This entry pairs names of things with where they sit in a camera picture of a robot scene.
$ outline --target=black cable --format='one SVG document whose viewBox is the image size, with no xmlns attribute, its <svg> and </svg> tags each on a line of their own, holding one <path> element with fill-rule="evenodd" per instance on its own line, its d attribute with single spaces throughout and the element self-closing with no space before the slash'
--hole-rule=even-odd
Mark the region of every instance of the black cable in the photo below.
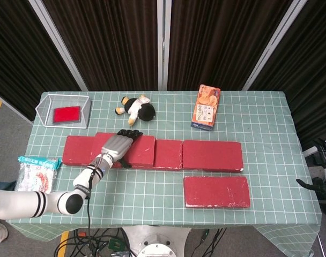
<svg viewBox="0 0 326 257">
<path fill-rule="evenodd" d="M 96 173 L 96 169 L 94 168 L 93 171 L 91 172 L 88 184 L 89 184 L 89 190 L 91 191 L 92 188 L 92 181 L 94 178 L 94 175 Z M 89 247 L 89 250 L 91 251 L 91 254 L 93 257 L 95 257 L 97 255 L 98 252 L 100 252 L 103 248 L 105 248 L 107 246 L 107 244 L 109 244 L 109 240 L 102 240 L 103 238 L 109 237 L 109 238 L 114 238 L 117 240 L 122 241 L 121 238 L 118 237 L 119 231 L 122 232 L 123 238 L 124 238 L 124 243 L 129 251 L 129 256 L 135 256 L 135 253 L 131 250 L 130 248 L 130 241 L 125 233 L 125 231 L 122 228 L 118 228 L 117 233 L 115 236 L 112 235 L 106 235 L 106 232 L 109 229 L 105 229 L 104 232 L 100 235 L 100 236 L 96 236 L 97 233 L 99 232 L 100 229 L 97 229 L 97 231 L 94 233 L 94 235 L 91 235 L 91 231 L 90 231 L 90 226 L 91 226 L 91 218 L 90 218 L 90 196 L 87 198 L 87 215 L 88 215 L 88 228 L 87 228 L 87 233 L 88 235 L 86 237 L 81 237 L 78 234 L 78 229 L 74 230 L 73 232 L 73 237 L 70 237 L 66 240 L 64 240 L 63 242 L 61 242 L 55 249 L 55 254 L 54 256 L 57 257 L 59 251 L 66 245 L 75 245 L 70 257 L 76 257 L 78 254 L 81 254 L 82 256 L 87 256 L 88 254 L 84 254 L 82 252 L 82 249 L 85 246 Z M 74 240 L 74 243 L 68 243 L 68 240 Z"/>
<path fill-rule="evenodd" d="M 208 251 L 208 249 L 212 246 L 212 248 L 214 247 L 214 243 L 216 242 L 219 234 L 221 233 L 223 229 L 218 229 L 216 234 L 214 235 L 213 237 L 213 240 L 212 240 L 212 243 L 207 247 L 207 249 L 205 250 L 204 254 L 202 255 L 202 257 L 205 257 L 206 256 L 206 252 Z"/>
<path fill-rule="evenodd" d="M 207 247 L 206 251 L 204 252 L 204 254 L 202 255 L 202 257 L 206 257 L 208 254 L 208 257 L 211 257 L 213 255 L 214 250 L 216 249 L 217 245 L 219 244 L 220 240 L 222 239 L 222 237 L 224 236 L 227 228 L 224 229 L 223 234 L 220 236 L 221 232 L 223 229 L 218 229 L 216 234 L 213 237 L 212 243 Z"/>
<path fill-rule="evenodd" d="M 202 243 L 203 243 L 203 241 L 201 241 L 200 244 L 198 244 L 198 246 L 194 248 L 194 251 L 192 252 L 190 257 L 193 257 L 193 255 L 195 253 L 195 250 L 198 249 L 201 246 Z"/>
</svg>

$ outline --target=plush doll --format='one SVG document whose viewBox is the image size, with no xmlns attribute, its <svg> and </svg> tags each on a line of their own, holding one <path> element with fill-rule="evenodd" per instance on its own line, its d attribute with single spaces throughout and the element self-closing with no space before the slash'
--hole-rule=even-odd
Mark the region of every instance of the plush doll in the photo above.
<svg viewBox="0 0 326 257">
<path fill-rule="evenodd" d="M 141 95 L 138 99 L 128 99 L 128 97 L 124 97 L 121 100 L 121 103 L 124 105 L 124 108 L 115 108 L 115 113 L 121 115 L 124 112 L 127 112 L 130 115 L 128 121 L 130 126 L 133 126 L 137 118 L 148 122 L 156 115 L 154 107 L 150 104 L 150 99 L 145 95 Z"/>
</svg>

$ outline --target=label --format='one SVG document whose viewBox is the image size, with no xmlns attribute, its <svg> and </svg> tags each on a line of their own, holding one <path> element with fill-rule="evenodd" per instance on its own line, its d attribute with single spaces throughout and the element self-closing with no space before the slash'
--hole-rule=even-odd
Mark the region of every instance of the label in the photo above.
<svg viewBox="0 0 326 257">
<path fill-rule="evenodd" d="M 213 107 L 203 104 L 197 105 L 196 120 L 200 122 L 212 122 Z"/>
</svg>

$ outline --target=food package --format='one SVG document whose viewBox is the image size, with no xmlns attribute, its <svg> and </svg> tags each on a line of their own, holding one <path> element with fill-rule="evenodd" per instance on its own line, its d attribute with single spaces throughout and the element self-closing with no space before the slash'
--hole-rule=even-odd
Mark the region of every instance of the food package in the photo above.
<svg viewBox="0 0 326 257">
<path fill-rule="evenodd" d="M 220 88 L 200 85 L 191 126 L 202 130 L 212 130 L 216 120 Z"/>
<path fill-rule="evenodd" d="M 16 191 L 40 191 L 49 194 L 53 187 L 60 158 L 19 157 L 20 171 Z"/>
</svg>

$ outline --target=metal pole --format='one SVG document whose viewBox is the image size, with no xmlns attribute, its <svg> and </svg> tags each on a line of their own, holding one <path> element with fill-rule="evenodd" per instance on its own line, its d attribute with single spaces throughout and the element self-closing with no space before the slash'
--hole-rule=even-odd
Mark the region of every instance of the metal pole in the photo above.
<svg viewBox="0 0 326 257">
<path fill-rule="evenodd" d="M 318 238 L 318 242 L 319 242 L 320 250 L 322 251 L 322 256 L 323 256 L 323 257 L 326 257 L 326 256 L 325 256 L 325 253 L 324 253 L 323 244 L 322 244 L 322 242 L 321 242 L 321 240 L 320 240 L 319 234 L 317 234 L 317 238 Z"/>
</svg>

